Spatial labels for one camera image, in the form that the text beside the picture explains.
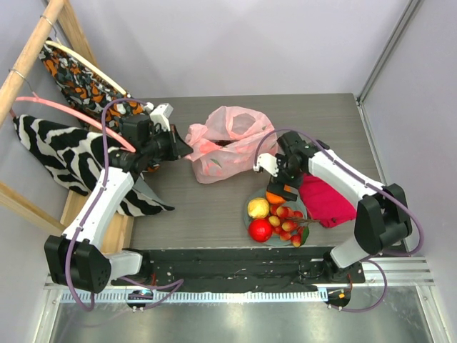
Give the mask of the fake orange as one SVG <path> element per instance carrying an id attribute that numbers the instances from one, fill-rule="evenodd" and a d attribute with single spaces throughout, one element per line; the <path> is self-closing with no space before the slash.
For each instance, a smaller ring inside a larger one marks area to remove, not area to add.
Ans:
<path id="1" fill-rule="evenodd" d="M 281 197 L 277 194 L 274 194 L 272 192 L 269 192 L 269 191 L 266 191 L 265 198 L 269 202 L 269 204 L 272 204 L 272 205 L 281 206 L 282 204 L 286 203 L 286 200 L 283 197 Z"/>

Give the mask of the fake yellow pear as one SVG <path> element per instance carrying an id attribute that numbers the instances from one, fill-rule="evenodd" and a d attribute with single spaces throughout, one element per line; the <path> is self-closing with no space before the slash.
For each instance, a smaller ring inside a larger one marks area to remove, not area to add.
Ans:
<path id="1" fill-rule="evenodd" d="M 257 197 L 248 203 L 247 213 L 252 219 L 263 219 L 270 213 L 270 204 L 266 199 Z"/>

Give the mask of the pink plastic bag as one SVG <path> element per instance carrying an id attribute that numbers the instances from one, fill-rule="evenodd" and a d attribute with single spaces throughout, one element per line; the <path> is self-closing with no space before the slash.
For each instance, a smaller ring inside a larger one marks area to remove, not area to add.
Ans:
<path id="1" fill-rule="evenodd" d="M 192 124 L 185 142 L 194 152 L 186 158 L 191 161 L 196 180 L 212 184 L 251 170 L 256 151 L 278 151 L 275 134 L 263 140 L 273 130 L 264 113 L 239 106 L 221 106 L 205 124 Z"/>

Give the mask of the fake red apple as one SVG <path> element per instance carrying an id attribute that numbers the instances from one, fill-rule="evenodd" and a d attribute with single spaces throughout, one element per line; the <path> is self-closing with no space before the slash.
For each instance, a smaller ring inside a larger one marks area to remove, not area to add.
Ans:
<path id="1" fill-rule="evenodd" d="M 266 242 L 273 234 L 273 227 L 267 219 L 255 219 L 248 226 L 249 236 L 256 242 Z"/>

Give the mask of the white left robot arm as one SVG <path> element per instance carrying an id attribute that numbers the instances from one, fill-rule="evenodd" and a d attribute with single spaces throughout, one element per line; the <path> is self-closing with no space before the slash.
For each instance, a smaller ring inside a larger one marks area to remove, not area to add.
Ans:
<path id="1" fill-rule="evenodd" d="M 137 285 L 151 279 L 152 268 L 143 252 L 122 249 L 104 254 L 101 245 L 117 211 L 142 217 L 172 208 L 141 174 L 151 164 L 176 161 L 193 151 L 170 124 L 168 115 L 158 111 L 122 120 L 121 135 L 136 150 L 104 152 L 105 166 L 89 200 L 63 234 L 49 236 L 44 245 L 52 281 L 73 291 L 98 294 L 121 277 L 128 276 Z"/>

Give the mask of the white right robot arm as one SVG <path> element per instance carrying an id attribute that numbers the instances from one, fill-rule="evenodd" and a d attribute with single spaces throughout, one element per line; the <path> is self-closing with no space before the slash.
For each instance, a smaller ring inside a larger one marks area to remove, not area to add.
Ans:
<path id="1" fill-rule="evenodd" d="M 327 282 L 344 281 L 364 259 L 388 253 L 389 247 L 411 235 L 413 214 L 399 185 L 385 186 L 366 177 L 322 141 L 294 130 L 280 132 L 279 153 L 257 151 L 254 157 L 254 170 L 270 175 L 267 191 L 295 201 L 293 190 L 311 175 L 333 187 L 356 210 L 353 234 L 323 256 L 322 277 Z"/>

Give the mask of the red folded cloth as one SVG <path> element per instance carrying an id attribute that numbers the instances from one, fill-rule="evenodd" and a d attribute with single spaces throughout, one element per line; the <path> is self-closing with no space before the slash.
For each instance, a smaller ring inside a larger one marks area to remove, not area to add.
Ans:
<path id="1" fill-rule="evenodd" d="M 324 228 L 331 229 L 356 219 L 356 209 L 351 203 L 318 177 L 305 175 L 299 194 L 308 216 Z"/>

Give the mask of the light green plate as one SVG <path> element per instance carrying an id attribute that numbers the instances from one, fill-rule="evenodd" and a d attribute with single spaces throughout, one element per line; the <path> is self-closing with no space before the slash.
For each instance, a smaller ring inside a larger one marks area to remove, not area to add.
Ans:
<path id="1" fill-rule="evenodd" d="M 243 222 L 245 224 L 246 229 L 249 228 L 250 223 L 253 221 L 253 219 L 248 215 L 247 207 L 248 207 L 249 202 L 255 198 L 259 198 L 259 197 L 264 198 L 265 194 L 266 194 L 266 187 L 260 188 L 260 189 L 256 190 L 254 193 L 252 193 L 245 201 L 245 204 L 243 206 L 242 218 L 243 218 Z M 297 199 L 296 202 L 286 202 L 285 205 L 287 207 L 290 207 L 292 210 L 298 210 L 298 211 L 302 212 L 305 219 L 308 218 L 306 207 L 300 199 Z M 282 241 L 280 239 L 279 235 L 277 235 L 277 234 L 273 234 L 268 241 L 264 242 L 264 244 L 267 246 L 271 246 L 271 247 L 289 247 L 289 246 L 291 246 L 290 241 Z"/>

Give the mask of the zebra pattern cloth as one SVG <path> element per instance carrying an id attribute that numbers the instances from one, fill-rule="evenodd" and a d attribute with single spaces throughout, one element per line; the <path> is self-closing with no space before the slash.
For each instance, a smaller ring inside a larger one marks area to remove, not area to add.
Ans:
<path id="1" fill-rule="evenodd" d="M 102 134 L 22 114 L 13 119 L 23 146 L 44 166 L 53 180 L 82 196 L 89 195 L 104 168 Z M 154 191 L 132 189 L 116 212 L 128 217 L 156 215 L 175 207 Z"/>

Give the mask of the orange camouflage pattern cloth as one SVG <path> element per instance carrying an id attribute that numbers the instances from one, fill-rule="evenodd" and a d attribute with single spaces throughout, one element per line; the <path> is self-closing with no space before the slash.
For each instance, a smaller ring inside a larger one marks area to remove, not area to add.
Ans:
<path id="1" fill-rule="evenodd" d="M 106 115 L 104 107 L 111 101 L 132 96 L 113 79 L 82 55 L 47 39 L 39 52 L 39 59 L 53 77 L 69 106 L 100 122 L 119 130 L 122 117 L 147 114 L 144 105 L 132 100 L 112 105 Z"/>

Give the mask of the pink clothes hanger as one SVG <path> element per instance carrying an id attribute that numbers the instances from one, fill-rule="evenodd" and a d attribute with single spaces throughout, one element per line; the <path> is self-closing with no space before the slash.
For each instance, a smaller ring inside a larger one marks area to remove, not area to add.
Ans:
<path id="1" fill-rule="evenodd" d="M 51 107 L 54 109 L 58 109 L 64 113 L 70 114 L 70 115 L 76 117 L 77 119 L 80 119 L 80 120 L 86 122 L 90 126 L 93 126 L 100 130 L 103 129 L 102 123 L 98 122 L 97 120 L 92 119 L 91 117 L 89 117 L 85 114 L 82 114 L 81 112 L 79 112 L 75 109 L 72 109 L 63 104 L 59 104 L 55 101 L 50 101 L 50 100 L 43 99 L 41 97 L 36 97 L 36 96 L 18 96 L 15 99 L 15 102 L 18 102 L 18 101 L 33 102 L 33 103 L 42 104 L 44 106 L 48 106 L 48 107 Z M 132 144 L 128 143 L 127 140 L 125 140 L 125 138 L 123 138 L 122 136 L 120 136 L 119 134 L 114 132 L 112 129 L 106 127 L 105 132 L 108 136 L 110 136 L 111 138 L 115 139 L 118 143 L 120 143 L 125 150 L 127 150 L 131 153 L 134 153 L 136 151 L 135 147 Z"/>

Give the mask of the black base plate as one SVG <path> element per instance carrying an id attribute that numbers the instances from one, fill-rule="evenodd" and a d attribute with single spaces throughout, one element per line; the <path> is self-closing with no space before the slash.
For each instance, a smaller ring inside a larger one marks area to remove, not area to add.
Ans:
<path id="1" fill-rule="evenodd" d="M 180 292 L 307 292 L 320 284 L 363 284 L 361 263 L 337 270 L 319 247 L 150 249 L 136 281 L 183 280 Z"/>

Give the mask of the aluminium frame rail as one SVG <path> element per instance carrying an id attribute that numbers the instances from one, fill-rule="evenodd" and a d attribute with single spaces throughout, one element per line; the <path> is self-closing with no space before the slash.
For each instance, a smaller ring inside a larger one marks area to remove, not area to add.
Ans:
<path id="1" fill-rule="evenodd" d="M 416 287 L 434 284 L 431 270 L 424 258 L 375 258 L 386 275 L 391 287 Z M 329 296 L 338 296 L 350 287 L 347 284 L 318 284 L 316 291 L 299 284 L 297 292 L 166 292 L 154 290 L 151 296 L 143 298 L 145 289 L 134 286 L 109 287 L 95 296 L 96 304 L 148 304 L 165 299 L 167 304 L 248 304 L 282 302 L 324 302 Z"/>

